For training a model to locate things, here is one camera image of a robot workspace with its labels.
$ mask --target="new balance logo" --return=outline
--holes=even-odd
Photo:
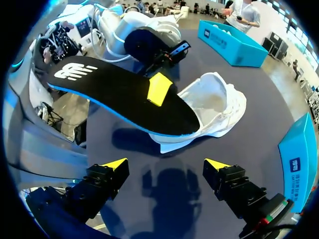
[[[88,74],[87,72],[93,72],[93,70],[97,70],[97,67],[86,66],[84,68],[83,64],[69,63],[63,66],[62,70],[56,72],[54,76],[61,79],[67,78],[68,80],[76,81],[77,78],[82,78],[82,76]]]

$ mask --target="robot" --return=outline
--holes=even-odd
[[[57,231],[60,231],[64,232],[60,238],[114,238],[89,228],[84,222],[94,217],[107,199],[115,198],[129,175],[127,159],[89,167],[85,149],[68,141],[43,122],[34,113],[29,99],[29,73],[32,59],[29,46],[38,33],[64,10],[66,4],[66,0],[50,2],[9,70],[5,87],[2,125],[5,155],[18,190],[52,186],[45,190],[38,188],[27,198],[30,209],[48,235],[57,235]],[[156,29],[161,29],[161,26],[162,29],[165,27],[161,23],[154,23],[154,25]],[[109,33],[112,38],[114,36],[112,32],[116,32],[116,29],[105,31],[105,35]],[[121,41],[115,41],[114,44],[119,45],[118,49],[122,49]],[[245,227],[244,234],[240,237],[265,238],[270,234],[269,228],[268,231],[261,230],[261,234],[256,233],[259,227],[263,228],[264,224],[258,224],[259,227],[256,228],[257,216],[253,214],[252,208],[245,210],[248,208],[245,199],[250,202],[249,205],[254,204],[252,202],[255,200],[258,201],[258,206],[255,204],[254,209],[264,209],[259,210],[259,213],[271,213],[285,201],[282,195],[279,195],[276,200],[266,199],[266,189],[258,188],[250,183],[248,177],[245,176],[244,169],[237,165],[220,165],[207,160],[204,164],[203,176],[215,191],[217,198],[225,200],[238,217],[246,220],[248,226]],[[79,183],[76,183],[75,186],[68,187],[77,181]],[[53,187],[66,187],[66,195],[61,196]],[[292,205],[290,201],[285,202],[287,203],[281,207],[282,213],[275,217],[277,223]]]

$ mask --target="logo on box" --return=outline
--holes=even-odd
[[[209,38],[209,36],[210,36],[210,31],[207,30],[207,29],[205,29],[205,31],[204,31],[204,36],[207,37],[207,38]]]
[[[294,158],[289,160],[290,163],[290,172],[298,172],[300,171],[300,158]]]

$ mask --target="window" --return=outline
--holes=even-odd
[[[279,14],[279,16],[280,16],[283,20],[285,19],[285,16],[284,16],[284,15]]]
[[[309,41],[308,44],[311,46],[311,48],[314,48],[314,45],[311,44],[311,42]]]
[[[294,28],[292,28],[291,26],[289,27],[289,31],[291,31],[293,33],[293,35],[296,34],[296,30]]]
[[[295,19],[291,18],[291,21],[292,21],[295,25],[298,25],[298,24],[297,24],[297,21],[296,21]]]
[[[317,67],[318,67],[318,63],[317,63],[317,61],[315,60],[315,58],[311,55],[311,53],[308,51],[308,49],[305,50],[304,56],[305,56],[306,59],[309,61],[309,63],[310,63],[311,66],[313,67],[313,69],[316,70]]]
[[[313,51],[312,55],[313,55],[314,59],[317,61],[317,60],[318,60],[318,57],[317,57],[317,55],[315,54],[314,51]]]
[[[279,7],[279,3],[277,3],[276,1],[273,1],[273,5]]]
[[[291,31],[288,31],[287,33],[288,35],[288,39],[302,52],[304,53],[305,52],[305,49],[306,49],[306,46],[303,45],[301,43],[301,41],[296,38],[296,36],[291,32]]]
[[[284,11],[284,10],[279,9],[279,12],[280,12],[282,15],[285,15],[285,11]]]
[[[302,31],[299,27],[297,27],[297,29],[296,29],[295,36],[296,36],[299,40],[301,40],[301,38],[302,38],[302,36],[303,36],[303,31]]]
[[[305,33],[303,33],[303,36],[301,38],[301,42],[303,43],[303,45],[307,46],[308,44],[308,37],[306,36]]]

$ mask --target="wall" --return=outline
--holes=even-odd
[[[260,27],[252,27],[247,35],[263,44],[265,37],[270,37],[271,32],[276,33],[282,39],[287,39],[286,27],[284,21],[279,17],[278,12],[271,6],[261,2],[255,1],[252,3],[260,13]]]
[[[144,0],[144,1],[148,1],[149,3],[152,2],[156,2],[157,0]],[[162,0],[163,1],[163,5],[166,6],[168,5],[173,5],[174,0]],[[135,0],[120,0],[121,3],[125,3],[133,5],[136,1]],[[194,9],[194,4],[198,3],[200,8],[205,8],[205,6],[207,4],[209,4],[210,8],[217,8],[219,10],[221,10],[222,8],[224,8],[224,4],[218,3],[218,2],[214,2],[214,1],[210,1],[210,0],[185,0],[186,2],[186,6],[190,7],[191,10]]]
[[[311,86],[319,86],[319,76],[308,62],[303,53],[288,40],[284,21],[279,17],[278,12],[267,4],[255,1],[253,5],[259,10],[261,17],[260,27],[252,27],[247,35],[257,41],[259,44],[264,42],[265,37],[269,37],[271,32],[279,35],[288,45],[287,57],[285,62],[292,62],[297,59],[298,67],[302,68],[304,74],[301,79],[305,78]]]
[[[285,40],[288,45],[286,61],[292,63],[294,60],[298,60],[298,68],[302,68],[304,74],[301,79],[305,78],[311,86],[317,88],[319,86],[319,76],[308,62],[303,53],[289,40]]]

